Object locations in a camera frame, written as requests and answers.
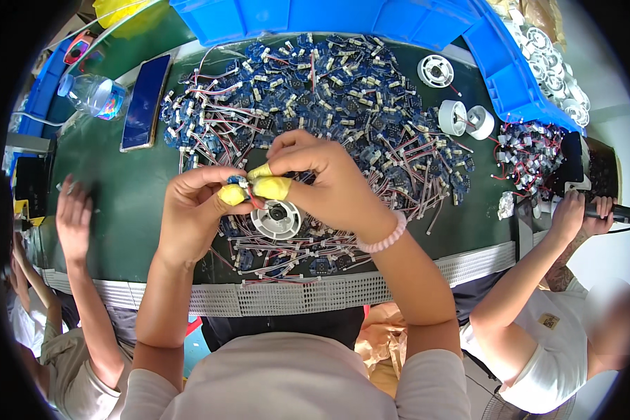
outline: bottle cap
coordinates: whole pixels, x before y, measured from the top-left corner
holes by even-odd
[[[74,81],[75,78],[72,75],[64,75],[58,85],[58,91],[56,92],[58,96],[67,96]]]

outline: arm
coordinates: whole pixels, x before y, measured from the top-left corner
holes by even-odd
[[[250,178],[308,170],[317,178],[311,186],[288,180],[283,191],[262,191],[264,181],[259,178],[254,182],[255,194],[293,202],[334,229],[354,232],[364,243],[377,243],[395,230],[395,215],[371,191],[337,142],[294,130],[278,136],[267,157],[268,165],[250,171]],[[461,356],[453,294],[411,234],[404,231],[395,244],[371,257],[409,324],[408,357],[428,349],[447,349]]]
[[[579,247],[593,235],[607,233],[613,225],[613,213],[611,207],[618,204],[618,200],[611,197],[595,197],[593,203],[597,205],[597,213],[600,219],[588,217],[583,220],[581,230],[576,237],[567,245],[565,251],[560,254],[555,263],[546,273],[546,282],[552,292],[564,292],[569,283],[574,279],[574,274],[567,268],[567,263]]]
[[[565,194],[544,239],[504,274],[471,312],[471,327],[490,368],[507,386],[513,385],[538,345],[513,321],[541,278],[576,236],[584,205],[582,194]]]
[[[27,286],[23,286],[25,280],[27,280],[35,289],[35,292],[41,299],[44,307],[47,308],[47,321],[51,322],[51,324],[56,329],[58,334],[63,331],[63,318],[61,315],[61,302],[58,299],[58,296],[54,294],[54,292],[44,284],[44,280],[40,274],[38,274],[33,265],[30,264],[30,261],[25,256],[25,251],[23,249],[23,245],[21,244],[21,235],[15,233],[14,234],[14,259],[17,264],[15,265],[16,276],[17,276],[17,284],[19,285],[19,291],[25,290],[25,294],[28,294]],[[28,308],[23,306],[23,308],[30,312],[30,298],[28,298]]]
[[[138,343],[132,368],[159,374],[179,392],[193,268],[210,249],[222,214],[248,214],[253,208],[252,204],[239,204],[244,199],[242,191],[227,202],[216,194],[240,189],[237,185],[222,187],[231,175],[245,172],[202,167],[173,178],[166,189],[159,247],[135,322]]]
[[[12,253],[12,276],[9,277],[9,282],[12,285],[12,288],[16,292],[19,297],[19,301],[21,302],[21,306],[27,313],[30,313],[30,295],[28,294],[28,280],[21,269],[21,265]]]
[[[100,381],[114,389],[124,370],[124,361],[109,315],[86,269],[92,202],[79,182],[70,194],[66,194],[71,183],[72,176],[68,175],[58,197],[56,230],[66,259],[68,280],[82,322],[84,340],[89,348],[91,369]]]

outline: green workbench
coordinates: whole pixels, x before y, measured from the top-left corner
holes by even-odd
[[[144,60],[160,55],[171,48],[194,39],[172,8],[161,7],[155,12],[151,29],[130,39],[107,36],[103,40],[103,57],[89,59],[84,71],[117,78]],[[282,42],[286,37],[276,38]],[[262,39],[269,45],[271,38]],[[237,47],[242,51],[246,43]],[[452,61],[455,69],[453,89],[432,89],[417,77],[417,63],[431,51],[408,45],[392,44],[400,70],[418,87],[424,107],[440,105],[444,99],[461,100],[467,108],[483,105],[492,110],[492,104],[484,81],[477,68]],[[176,61],[171,67],[165,91],[182,92],[177,80],[198,65],[202,52]],[[206,59],[202,73],[219,74],[233,55],[214,50]],[[74,110],[67,99],[52,102],[49,118],[61,120]],[[159,122],[156,142],[148,149],[129,153],[119,152],[123,121],[108,122],[83,115],[58,139],[51,178],[51,194],[47,217],[40,227],[38,241],[42,247],[39,263],[44,267],[65,272],[65,263],[56,237],[53,215],[56,212],[58,192],[55,185],[67,173],[74,173],[77,180],[92,189],[95,213],[92,219],[92,238],[89,251],[89,271],[93,278],[104,280],[147,281],[151,258],[159,242],[162,201],[168,181],[177,174],[179,152],[166,146],[162,139],[165,125]],[[460,206],[453,206],[446,199],[437,223],[430,236],[425,234],[434,209],[428,210],[422,220],[408,225],[408,230],[420,242],[433,259],[465,251],[473,251],[511,240],[511,220],[497,219],[498,200],[503,191],[512,188],[508,181],[490,178],[498,174],[491,140],[477,141],[467,134],[456,139],[474,150],[476,171],[470,173],[471,192]],[[265,162],[265,150],[253,150],[247,169]],[[228,244],[217,238],[213,246],[223,255],[228,254]],[[359,272],[372,271],[372,264],[357,268]],[[210,254],[199,264],[195,283],[240,282],[240,276],[232,273],[213,260]]]

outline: soldering iron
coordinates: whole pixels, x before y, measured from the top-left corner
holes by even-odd
[[[630,207],[614,204],[611,207],[611,211],[613,212],[614,222],[630,224]],[[600,218],[599,213],[597,213],[597,205],[593,203],[586,204],[586,210],[584,211],[584,216]],[[609,231],[607,233],[627,232],[627,231],[630,231],[630,227],[625,228],[625,229],[620,229],[619,231]]]

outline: hand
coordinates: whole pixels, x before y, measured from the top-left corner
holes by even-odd
[[[16,261],[20,264],[25,260],[25,249],[23,249],[23,237],[21,237],[21,233],[14,232],[12,235],[12,264]]]
[[[575,189],[567,191],[555,208],[549,233],[560,238],[567,246],[581,229],[585,208],[586,196]]]
[[[72,173],[69,174],[58,195],[56,207],[56,230],[63,249],[66,264],[86,264],[86,252],[89,250],[89,223],[93,203],[80,182],[76,182],[72,191]]]
[[[611,229],[613,225],[613,212],[611,208],[614,204],[618,204],[618,199],[611,197],[595,197],[592,203],[597,205],[597,214],[600,215],[600,218],[586,217],[583,219],[581,230],[588,238],[597,234],[602,235]]]
[[[193,268],[210,249],[223,214],[248,214],[254,208],[250,203],[231,206],[217,194],[229,176],[245,174],[241,169],[206,166],[173,178],[166,189],[157,256],[165,263]]]
[[[397,220],[371,191],[357,165],[340,144],[319,140],[305,130],[275,138],[266,157],[273,175],[313,171],[315,182],[292,181],[286,200],[334,229],[352,231],[365,243],[387,238]]]

